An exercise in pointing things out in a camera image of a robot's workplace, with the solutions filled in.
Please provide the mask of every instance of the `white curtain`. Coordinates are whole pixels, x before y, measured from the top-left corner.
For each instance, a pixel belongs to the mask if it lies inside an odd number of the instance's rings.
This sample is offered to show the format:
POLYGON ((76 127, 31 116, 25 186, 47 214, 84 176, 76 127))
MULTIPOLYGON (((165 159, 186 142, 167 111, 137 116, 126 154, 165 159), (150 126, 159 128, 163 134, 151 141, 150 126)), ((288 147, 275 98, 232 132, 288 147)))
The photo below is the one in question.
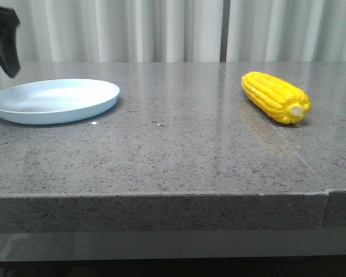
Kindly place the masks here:
POLYGON ((346 61, 346 0, 0 0, 21 61, 346 61))

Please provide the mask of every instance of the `yellow corn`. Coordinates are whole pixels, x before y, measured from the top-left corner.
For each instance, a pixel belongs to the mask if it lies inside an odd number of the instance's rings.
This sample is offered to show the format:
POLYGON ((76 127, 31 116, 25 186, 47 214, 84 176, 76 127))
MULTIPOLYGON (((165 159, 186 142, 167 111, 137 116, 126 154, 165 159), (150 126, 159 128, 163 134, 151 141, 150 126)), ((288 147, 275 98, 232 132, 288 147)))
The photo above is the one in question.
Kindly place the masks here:
POLYGON ((244 75, 242 86, 259 108, 282 124, 299 122, 311 107, 309 96, 300 88, 266 73, 244 75))

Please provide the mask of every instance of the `plate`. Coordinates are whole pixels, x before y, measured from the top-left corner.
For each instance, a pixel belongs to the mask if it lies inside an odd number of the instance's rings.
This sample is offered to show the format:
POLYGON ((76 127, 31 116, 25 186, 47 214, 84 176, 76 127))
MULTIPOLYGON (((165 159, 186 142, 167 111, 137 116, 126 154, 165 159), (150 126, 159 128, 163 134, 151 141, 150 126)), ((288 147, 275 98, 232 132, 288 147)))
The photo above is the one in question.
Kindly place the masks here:
POLYGON ((117 85, 100 80, 29 83, 0 92, 0 117, 31 125, 73 122, 107 111, 118 95, 117 85))

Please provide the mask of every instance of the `black object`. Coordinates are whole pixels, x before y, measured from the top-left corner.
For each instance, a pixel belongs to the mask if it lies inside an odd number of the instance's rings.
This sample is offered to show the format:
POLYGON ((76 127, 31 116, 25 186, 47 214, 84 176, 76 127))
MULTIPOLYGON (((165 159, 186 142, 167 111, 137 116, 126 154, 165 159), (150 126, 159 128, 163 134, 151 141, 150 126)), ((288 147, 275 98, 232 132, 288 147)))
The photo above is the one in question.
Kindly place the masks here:
POLYGON ((14 78, 20 70, 16 47, 19 23, 14 9, 0 7, 0 66, 10 78, 14 78))

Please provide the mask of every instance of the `speckled stone surface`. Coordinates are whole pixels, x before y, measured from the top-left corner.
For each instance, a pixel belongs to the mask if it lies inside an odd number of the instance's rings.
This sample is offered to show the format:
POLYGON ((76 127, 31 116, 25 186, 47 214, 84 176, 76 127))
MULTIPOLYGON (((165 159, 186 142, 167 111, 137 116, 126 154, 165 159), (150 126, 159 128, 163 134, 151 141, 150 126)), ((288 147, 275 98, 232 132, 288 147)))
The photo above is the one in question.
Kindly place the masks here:
POLYGON ((346 63, 23 63, 14 80, 0 71, 0 90, 55 78, 121 94, 83 121, 0 119, 0 233, 346 224, 325 218, 346 190, 346 63), (280 126, 254 108, 239 81, 251 70, 309 84, 305 121, 280 126))

